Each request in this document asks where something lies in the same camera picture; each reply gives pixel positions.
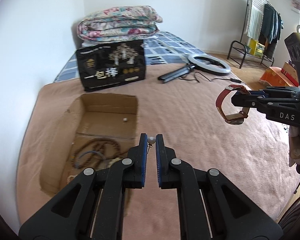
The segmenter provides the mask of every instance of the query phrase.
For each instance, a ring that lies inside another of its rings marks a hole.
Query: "towel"
[[[258,40],[260,36],[264,7],[265,0],[248,0],[245,33],[254,40]]]
[[[111,43],[151,37],[159,31],[162,18],[150,6],[113,7],[91,13],[78,25],[84,41]]]

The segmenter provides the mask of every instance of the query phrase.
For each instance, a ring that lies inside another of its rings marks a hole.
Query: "metal rivet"
[[[174,164],[174,165],[179,165],[179,164],[181,164],[181,160],[178,159],[178,158],[174,158],[174,159],[171,160],[171,163]]]
[[[122,163],[123,163],[124,165],[129,165],[129,164],[132,163],[132,160],[129,159],[129,158],[125,158],[125,159],[122,160]]]
[[[92,175],[94,173],[94,169],[93,168],[86,168],[84,171],[83,171],[83,174],[84,175]]]
[[[209,171],[211,176],[218,176],[219,175],[219,171],[217,169],[211,169]]]

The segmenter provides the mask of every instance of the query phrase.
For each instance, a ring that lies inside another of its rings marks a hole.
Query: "floral quilt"
[[[113,7],[86,16],[77,33],[95,43],[139,40],[157,33],[156,23],[162,23],[162,18],[151,6]]]

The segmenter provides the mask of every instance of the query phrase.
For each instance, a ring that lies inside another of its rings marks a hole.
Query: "yellow box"
[[[254,39],[250,39],[249,47],[251,48],[250,54],[256,57],[262,57],[265,51],[265,46]]]

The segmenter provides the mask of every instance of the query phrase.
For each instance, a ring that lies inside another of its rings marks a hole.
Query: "bed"
[[[149,136],[162,133],[165,145],[175,149],[178,158],[201,170],[219,169],[275,220],[300,181],[295,167],[288,166],[288,135],[282,125],[266,120],[255,109],[250,110],[244,124],[226,124],[215,108],[215,100],[229,81],[174,80],[160,84],[157,80],[159,75],[184,65],[186,54],[201,53],[199,49],[168,32],[158,33],[145,44],[146,79],[101,91],[138,97],[136,144],[142,132]],[[44,86],[38,95],[18,164],[21,223],[50,199],[39,186],[42,149],[51,140],[51,133],[45,129],[48,125],[55,127],[58,117],[82,93],[73,56],[55,83]],[[229,98],[223,107],[225,112],[234,111]],[[147,159],[146,185],[142,190],[133,190],[123,239],[179,239],[178,218],[175,190],[158,188],[152,148]]]

